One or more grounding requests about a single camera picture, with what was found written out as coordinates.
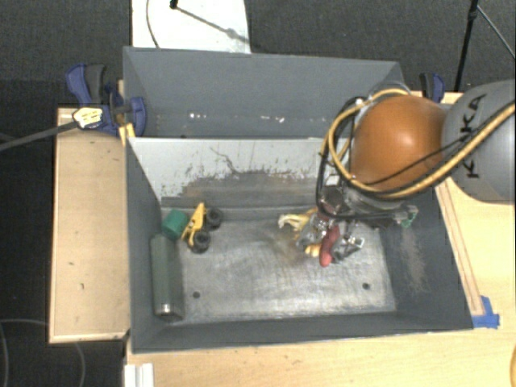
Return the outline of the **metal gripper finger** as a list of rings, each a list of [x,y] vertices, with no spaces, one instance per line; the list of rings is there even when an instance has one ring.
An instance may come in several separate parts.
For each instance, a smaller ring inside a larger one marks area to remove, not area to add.
[[[310,245],[320,244],[327,234],[327,220],[312,214],[297,238],[297,248],[305,250]]]
[[[332,244],[332,258],[343,261],[364,246],[364,237],[357,233],[357,222],[341,222],[336,226],[337,238]]]

